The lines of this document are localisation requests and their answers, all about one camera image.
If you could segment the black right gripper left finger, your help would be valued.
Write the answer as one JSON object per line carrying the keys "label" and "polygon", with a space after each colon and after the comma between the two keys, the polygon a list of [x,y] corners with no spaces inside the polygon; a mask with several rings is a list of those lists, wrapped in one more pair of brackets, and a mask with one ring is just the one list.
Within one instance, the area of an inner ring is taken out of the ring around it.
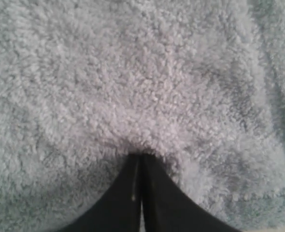
{"label": "black right gripper left finger", "polygon": [[129,155],[119,175],[103,196],[62,232],[138,232],[141,218],[141,167]]}

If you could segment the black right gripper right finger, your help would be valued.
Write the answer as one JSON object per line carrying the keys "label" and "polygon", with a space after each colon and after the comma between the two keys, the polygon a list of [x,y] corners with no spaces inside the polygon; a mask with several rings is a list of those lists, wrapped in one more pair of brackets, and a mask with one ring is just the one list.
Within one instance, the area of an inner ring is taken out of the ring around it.
{"label": "black right gripper right finger", "polygon": [[140,158],[142,207],[147,232],[233,232],[234,228],[187,197],[155,156]]}

